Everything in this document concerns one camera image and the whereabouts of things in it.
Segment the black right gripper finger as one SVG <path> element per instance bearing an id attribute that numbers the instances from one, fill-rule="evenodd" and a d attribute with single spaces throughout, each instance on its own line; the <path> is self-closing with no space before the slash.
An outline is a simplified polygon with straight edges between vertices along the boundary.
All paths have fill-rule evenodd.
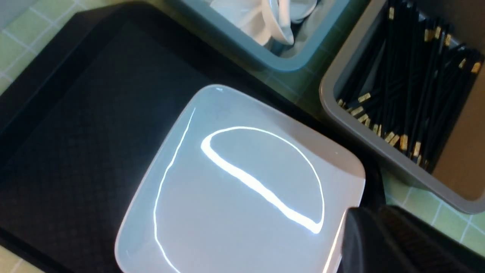
<path id="1" fill-rule="evenodd" d="M 348 209 L 339 273 L 483 273 L 484 257 L 398 206 Z"/>

